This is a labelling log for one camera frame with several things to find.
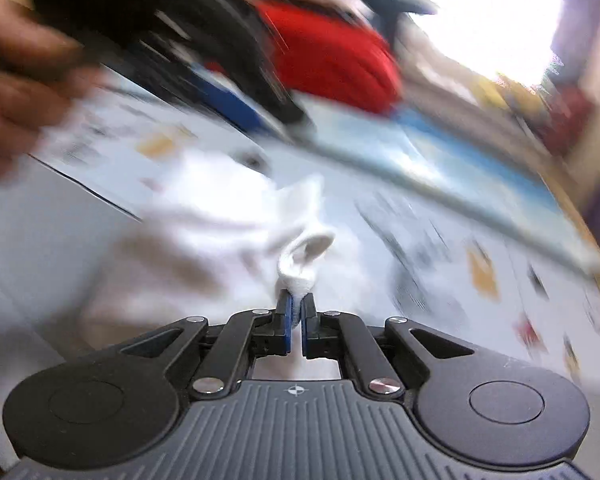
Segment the triangular cutout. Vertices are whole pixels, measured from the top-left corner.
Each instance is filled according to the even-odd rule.
[[[452,357],[461,357],[463,355],[471,355],[474,353],[470,348],[420,328],[414,328],[411,330],[411,334],[413,334],[414,338],[416,338],[436,359],[451,359]]]
[[[155,358],[164,352],[184,330],[181,328],[171,328],[148,339],[144,339],[131,346],[121,350],[123,354],[135,355],[138,357]]]

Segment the person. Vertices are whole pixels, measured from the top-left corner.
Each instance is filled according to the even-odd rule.
[[[96,84],[98,70],[80,66],[80,51],[30,10],[0,0],[0,178],[35,148],[42,128],[60,123]],[[49,77],[27,76],[33,73]]]

